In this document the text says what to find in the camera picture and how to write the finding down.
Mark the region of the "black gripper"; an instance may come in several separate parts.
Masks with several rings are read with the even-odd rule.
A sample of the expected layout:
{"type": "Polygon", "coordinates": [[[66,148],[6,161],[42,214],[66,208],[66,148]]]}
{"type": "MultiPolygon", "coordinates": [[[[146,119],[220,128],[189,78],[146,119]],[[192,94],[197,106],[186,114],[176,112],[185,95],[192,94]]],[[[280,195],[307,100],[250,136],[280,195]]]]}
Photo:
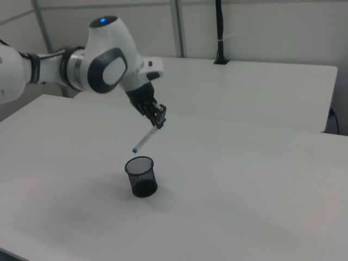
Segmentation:
{"type": "Polygon", "coordinates": [[[126,95],[131,105],[141,115],[145,115],[150,120],[151,124],[156,124],[157,128],[162,128],[166,120],[166,106],[157,104],[154,98],[154,87],[151,82],[135,90],[126,91],[126,95]]]}

